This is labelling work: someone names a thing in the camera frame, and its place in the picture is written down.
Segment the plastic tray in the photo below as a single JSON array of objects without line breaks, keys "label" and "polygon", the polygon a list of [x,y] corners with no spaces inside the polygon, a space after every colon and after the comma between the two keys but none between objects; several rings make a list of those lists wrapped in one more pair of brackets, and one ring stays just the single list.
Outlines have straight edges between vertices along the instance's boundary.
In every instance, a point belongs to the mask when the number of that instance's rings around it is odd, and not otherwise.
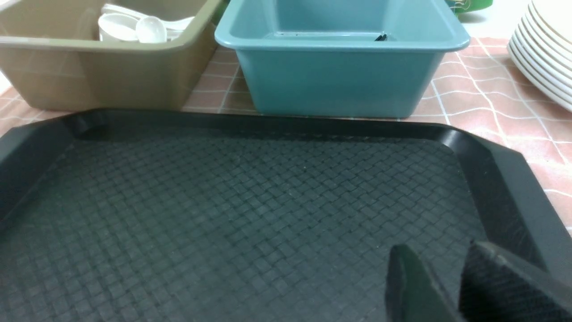
[{"label": "plastic tray", "polygon": [[165,20],[195,16],[179,38],[164,44],[97,40],[97,19],[106,2],[0,5],[0,70],[35,108],[180,109],[217,46],[213,23],[226,1],[112,1]]},{"label": "plastic tray", "polygon": [[342,117],[411,115],[470,40],[444,0],[233,0],[215,38],[261,113]]},{"label": "plastic tray", "polygon": [[445,125],[96,110],[0,139],[0,320],[385,320],[390,248],[572,285],[522,156]]}]

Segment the black tray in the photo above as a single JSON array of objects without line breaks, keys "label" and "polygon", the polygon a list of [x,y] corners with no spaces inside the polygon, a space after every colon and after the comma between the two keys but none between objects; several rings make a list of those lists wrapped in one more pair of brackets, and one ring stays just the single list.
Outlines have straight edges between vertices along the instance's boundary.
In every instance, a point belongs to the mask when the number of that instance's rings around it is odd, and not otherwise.
[{"label": "black tray", "polygon": [[389,250],[572,285],[522,156],[445,125],[103,109],[0,140],[2,321],[383,321]]}]

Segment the countertop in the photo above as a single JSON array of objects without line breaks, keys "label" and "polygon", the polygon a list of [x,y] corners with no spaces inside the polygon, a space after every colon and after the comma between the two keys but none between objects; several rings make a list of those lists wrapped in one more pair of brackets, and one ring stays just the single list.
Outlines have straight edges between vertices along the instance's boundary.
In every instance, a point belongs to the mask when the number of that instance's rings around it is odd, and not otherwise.
[{"label": "countertop", "polygon": [[[0,0],[2,5],[11,0]],[[492,6],[459,16],[472,37],[510,38],[530,0],[496,0]],[[10,87],[10,82],[0,72],[0,93]]]},{"label": "countertop", "polygon": [[[530,84],[507,42],[473,38],[447,54],[414,114],[398,121],[453,125],[521,152],[572,233],[572,113]],[[257,114],[234,51],[217,49],[182,110]],[[0,135],[64,114],[31,108],[10,88],[0,96]]]}]

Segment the stack of white plates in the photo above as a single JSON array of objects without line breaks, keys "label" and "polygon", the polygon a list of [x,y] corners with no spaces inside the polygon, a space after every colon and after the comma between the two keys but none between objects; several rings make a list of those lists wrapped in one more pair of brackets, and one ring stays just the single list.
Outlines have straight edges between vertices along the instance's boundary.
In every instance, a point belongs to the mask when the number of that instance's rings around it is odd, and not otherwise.
[{"label": "stack of white plates", "polygon": [[572,111],[572,0],[533,0],[509,54],[534,85]]}]

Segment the pink tiled countertop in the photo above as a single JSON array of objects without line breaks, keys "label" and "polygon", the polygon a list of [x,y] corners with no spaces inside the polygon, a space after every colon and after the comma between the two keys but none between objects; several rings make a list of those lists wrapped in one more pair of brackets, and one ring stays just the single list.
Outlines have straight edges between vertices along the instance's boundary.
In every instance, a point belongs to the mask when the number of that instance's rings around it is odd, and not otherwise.
[{"label": "pink tiled countertop", "polygon": [[[399,121],[453,125],[521,152],[572,233],[572,113],[528,82],[507,43],[474,38],[447,54],[414,114]],[[257,114],[232,50],[217,50],[182,110]],[[64,114],[31,108],[9,89],[0,96],[0,135]]]}]

